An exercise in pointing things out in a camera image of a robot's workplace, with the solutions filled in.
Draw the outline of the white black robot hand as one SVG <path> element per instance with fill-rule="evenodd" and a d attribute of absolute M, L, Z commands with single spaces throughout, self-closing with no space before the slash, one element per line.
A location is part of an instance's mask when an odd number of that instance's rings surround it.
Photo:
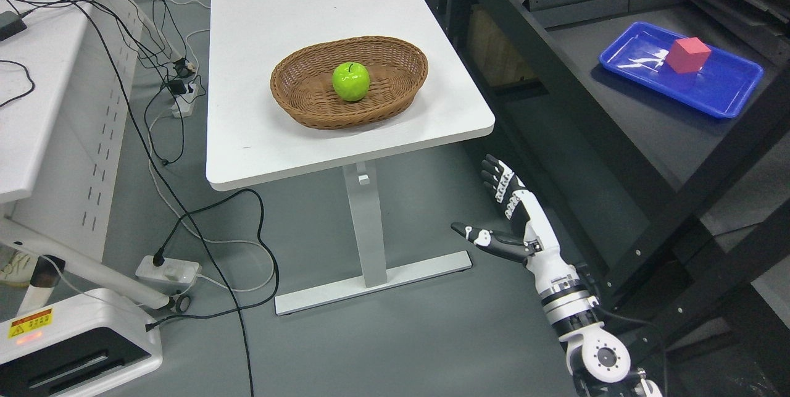
<path fill-rule="evenodd" d="M 462 222 L 451 223 L 452 230 L 480 250 L 529 270 L 542 298 L 564 288 L 582 290 L 575 267 L 562 259 L 555 231 L 536 195 L 504 161 L 488 154 L 481 166 L 483 186 L 510 223 L 510 231 L 492 231 Z"/>

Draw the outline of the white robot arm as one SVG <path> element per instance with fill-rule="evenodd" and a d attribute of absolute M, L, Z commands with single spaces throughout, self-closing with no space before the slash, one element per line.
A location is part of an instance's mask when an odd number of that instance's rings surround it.
<path fill-rule="evenodd" d="M 565 351 L 565 366 L 579 396 L 662 396 L 643 368 L 633 366 L 625 344 L 605 329 L 597 297 L 569 266 L 541 291 L 548 322 Z"/>

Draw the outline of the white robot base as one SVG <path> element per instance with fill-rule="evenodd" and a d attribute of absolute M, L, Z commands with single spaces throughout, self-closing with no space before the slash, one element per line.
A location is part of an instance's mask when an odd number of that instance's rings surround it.
<path fill-rule="evenodd" d="M 94 396 L 155 371 L 164 360 L 153 318 L 95 288 L 2 323 L 3 396 Z"/>

